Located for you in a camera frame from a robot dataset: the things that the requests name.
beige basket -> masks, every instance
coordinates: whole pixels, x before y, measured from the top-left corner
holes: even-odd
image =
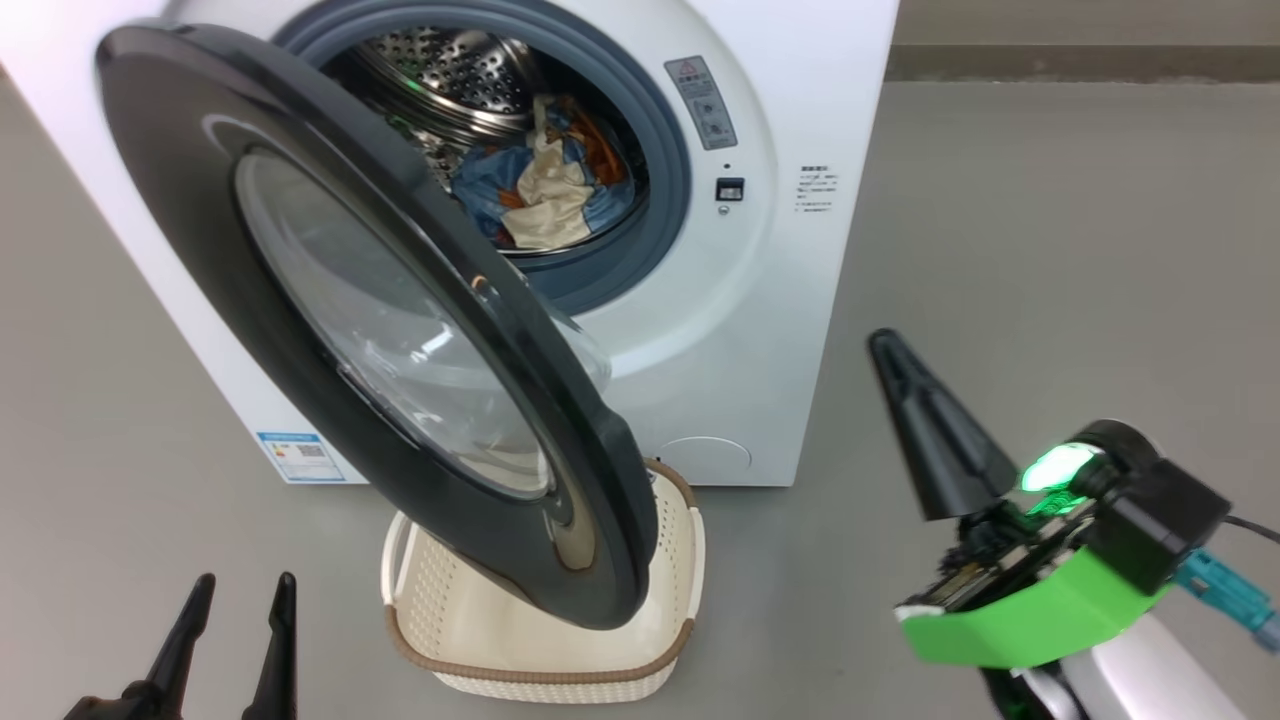
[[[397,650],[462,692],[525,702],[628,702],[676,667],[703,594],[705,538],[694,493],[649,462],[658,550],[649,597],[616,630],[585,630],[503,591],[397,514],[383,548],[387,629]],[[397,550],[404,543],[399,569]]]

clothes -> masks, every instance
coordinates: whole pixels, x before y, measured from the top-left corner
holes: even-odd
[[[453,193],[498,247],[554,250],[608,228],[635,200],[635,181],[608,126],[573,97],[534,99],[526,146],[472,147]]]

washing machine door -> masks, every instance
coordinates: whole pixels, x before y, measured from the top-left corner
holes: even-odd
[[[626,623],[657,514],[591,380],[607,360],[420,156],[330,79],[227,28],[119,28],[97,65],[173,250],[325,438],[512,592],[584,626]]]

door glass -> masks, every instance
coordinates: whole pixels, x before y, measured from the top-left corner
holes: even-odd
[[[415,443],[452,456],[472,479],[518,497],[547,491],[547,456],[502,382],[366,223],[296,165],[261,150],[237,165],[236,192],[284,291],[383,416]],[[602,368],[586,337],[576,340],[577,355],[593,360],[589,372],[607,377],[607,360]]]

teal connector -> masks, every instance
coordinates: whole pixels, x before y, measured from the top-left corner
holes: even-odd
[[[1280,655],[1280,619],[1271,607],[1271,596],[1207,550],[1193,551],[1178,568],[1174,582],[1243,625],[1268,652]]]

